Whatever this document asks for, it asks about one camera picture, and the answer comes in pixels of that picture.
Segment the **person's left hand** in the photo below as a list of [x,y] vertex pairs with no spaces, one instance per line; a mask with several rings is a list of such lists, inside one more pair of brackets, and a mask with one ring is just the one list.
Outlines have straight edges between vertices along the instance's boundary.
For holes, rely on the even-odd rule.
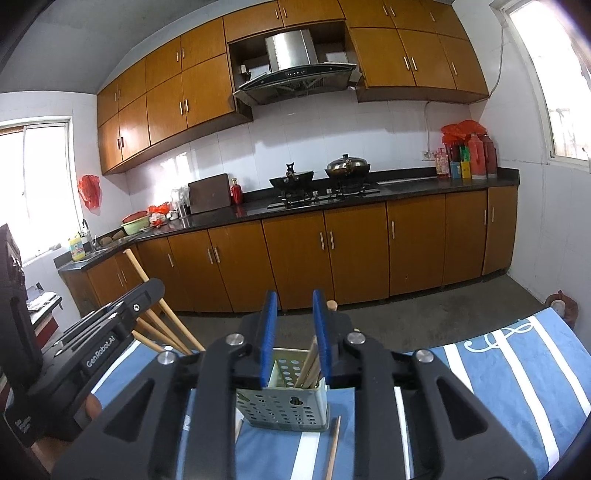
[[102,405],[100,401],[95,395],[89,394],[85,401],[85,413],[91,420],[94,420],[101,412]]

